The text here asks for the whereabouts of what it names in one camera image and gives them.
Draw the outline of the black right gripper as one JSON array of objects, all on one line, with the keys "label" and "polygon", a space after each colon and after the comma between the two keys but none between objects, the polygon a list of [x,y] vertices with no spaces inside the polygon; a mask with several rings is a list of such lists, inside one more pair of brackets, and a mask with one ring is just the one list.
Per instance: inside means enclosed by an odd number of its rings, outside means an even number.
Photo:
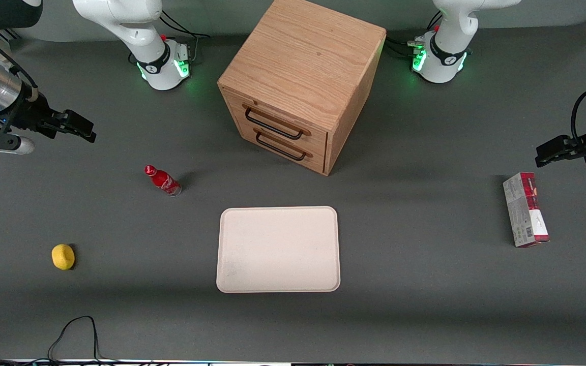
[{"label": "black right gripper", "polygon": [[32,102],[24,96],[18,97],[7,107],[6,116],[13,127],[37,132],[50,139],[61,133],[75,135],[89,143],[96,140],[94,125],[89,119],[69,109],[64,113],[52,109],[42,94]]}]

